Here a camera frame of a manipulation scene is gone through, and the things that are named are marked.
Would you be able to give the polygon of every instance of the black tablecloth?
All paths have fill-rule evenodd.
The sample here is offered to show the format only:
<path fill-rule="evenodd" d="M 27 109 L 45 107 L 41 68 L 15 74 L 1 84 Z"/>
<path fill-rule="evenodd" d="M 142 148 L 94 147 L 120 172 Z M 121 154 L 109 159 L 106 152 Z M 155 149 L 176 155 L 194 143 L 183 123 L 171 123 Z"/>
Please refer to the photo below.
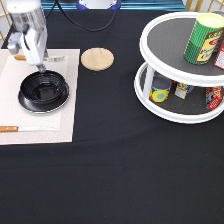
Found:
<path fill-rule="evenodd" d="M 224 114 L 173 123 L 134 91 L 142 30 L 164 13 L 120 10 L 97 33 L 52 13 L 49 49 L 102 47 L 115 61 L 100 72 L 80 63 L 72 143 L 0 147 L 0 223 L 223 224 Z M 98 28 L 112 12 L 69 15 Z"/>

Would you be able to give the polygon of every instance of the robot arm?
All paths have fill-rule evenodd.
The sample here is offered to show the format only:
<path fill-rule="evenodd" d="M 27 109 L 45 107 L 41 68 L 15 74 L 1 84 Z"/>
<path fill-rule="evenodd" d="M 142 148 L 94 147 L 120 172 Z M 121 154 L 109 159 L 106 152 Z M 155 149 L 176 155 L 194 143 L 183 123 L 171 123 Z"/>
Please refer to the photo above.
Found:
<path fill-rule="evenodd" d="M 9 51 L 17 54 L 20 46 L 28 64 L 37 66 L 39 71 L 44 73 L 47 29 L 40 0 L 7 0 L 6 6 L 18 31 L 9 38 Z"/>

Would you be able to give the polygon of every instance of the cork coaster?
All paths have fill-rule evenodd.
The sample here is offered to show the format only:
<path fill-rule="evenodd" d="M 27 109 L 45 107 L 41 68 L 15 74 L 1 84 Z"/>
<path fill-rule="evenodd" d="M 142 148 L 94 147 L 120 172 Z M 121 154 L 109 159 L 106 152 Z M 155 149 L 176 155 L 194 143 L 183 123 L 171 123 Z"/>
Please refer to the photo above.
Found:
<path fill-rule="evenodd" d="M 113 54 L 104 48 L 91 48 L 81 56 L 83 66 L 90 70 L 100 71 L 109 68 L 114 62 Z"/>

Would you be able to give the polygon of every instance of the can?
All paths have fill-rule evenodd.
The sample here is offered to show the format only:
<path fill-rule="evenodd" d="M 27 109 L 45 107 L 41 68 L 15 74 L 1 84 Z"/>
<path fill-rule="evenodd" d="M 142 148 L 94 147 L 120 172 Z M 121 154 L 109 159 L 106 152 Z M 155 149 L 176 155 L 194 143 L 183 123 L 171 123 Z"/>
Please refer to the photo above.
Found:
<path fill-rule="evenodd" d="M 153 102 L 163 102 L 167 99 L 171 80 L 163 75 L 157 74 L 152 81 L 152 87 L 149 95 L 149 99 Z"/>
<path fill-rule="evenodd" d="M 224 41 L 219 49 L 214 65 L 218 68 L 224 69 Z"/>
<path fill-rule="evenodd" d="M 178 82 L 176 91 L 175 91 L 175 95 L 180 97 L 181 99 L 185 99 L 193 89 L 194 89 L 194 86 L 192 86 L 192 85 Z"/>
<path fill-rule="evenodd" d="M 214 110 L 222 100 L 221 87 L 207 87 L 206 88 L 206 107 Z"/>
<path fill-rule="evenodd" d="M 214 13 L 198 16 L 184 58 L 196 65 L 205 64 L 210 59 L 224 29 L 224 18 Z"/>
<path fill-rule="evenodd" d="M 214 11 L 214 12 L 212 12 L 212 13 L 215 13 L 215 14 L 218 14 L 218 15 L 224 17 L 224 12 L 221 11 L 221 10 Z M 222 44 L 223 40 L 224 40 L 224 31 L 222 32 L 222 35 L 221 35 L 221 37 L 219 38 L 219 41 L 218 41 L 218 43 L 216 44 L 213 53 L 219 52 L 219 49 L 220 49 L 220 47 L 221 47 L 221 44 Z"/>

